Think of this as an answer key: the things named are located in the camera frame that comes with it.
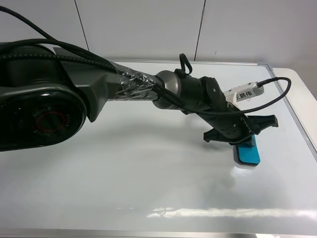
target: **glossy table surface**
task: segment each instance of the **glossy table surface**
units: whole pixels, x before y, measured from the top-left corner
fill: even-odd
[[[120,62],[147,73],[175,62]],[[266,67],[193,64],[222,90],[270,78]],[[262,105],[276,85],[239,103]],[[317,163],[283,100],[278,128],[257,136],[261,163],[243,167],[233,148],[203,141],[210,126],[152,102],[108,102],[96,122],[64,143],[0,153],[4,229],[82,229],[317,235]]]
[[[287,101],[292,107],[299,124],[304,128],[307,139],[310,141],[313,151],[317,150],[317,101],[301,80],[297,72],[290,68],[273,68],[277,77],[292,79],[292,87],[287,94]],[[281,87],[286,88],[286,83],[281,82]]]

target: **robotic arm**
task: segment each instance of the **robotic arm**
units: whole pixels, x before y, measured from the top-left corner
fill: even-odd
[[[181,69],[149,75],[107,61],[89,51],[60,42],[5,7],[47,39],[31,39],[0,45],[0,151],[60,143],[73,136],[86,116],[94,122],[104,104],[114,100],[151,100],[160,109],[196,113],[213,127],[204,140],[254,147],[254,135],[278,127],[272,116],[246,116],[270,106],[290,89],[288,78],[273,78],[222,92],[216,79],[193,78],[184,54]],[[55,53],[40,44],[54,44]],[[240,111],[235,103],[260,95],[263,86],[287,80],[288,87],[275,100]]]

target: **plastic wrap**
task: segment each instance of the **plastic wrap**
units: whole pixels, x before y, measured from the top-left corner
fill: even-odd
[[[116,67],[118,82],[121,84],[114,98],[115,101],[152,101],[157,99],[156,93],[151,91],[156,84],[155,76],[119,64],[112,64]]]

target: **red ring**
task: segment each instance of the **red ring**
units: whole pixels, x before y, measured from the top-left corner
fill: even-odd
[[[42,127],[39,126],[39,122],[41,120],[41,118],[43,116],[46,116],[48,114],[57,114],[59,116],[61,116],[63,118],[63,123],[56,129],[44,129]],[[65,119],[65,116],[64,114],[60,113],[60,112],[55,112],[55,111],[52,111],[52,112],[46,112],[46,113],[43,113],[42,115],[40,115],[37,119],[36,119],[36,127],[40,130],[40,131],[43,131],[43,132],[55,132],[55,131],[58,131],[60,129],[62,129],[64,127],[64,124],[66,122],[66,119]]]

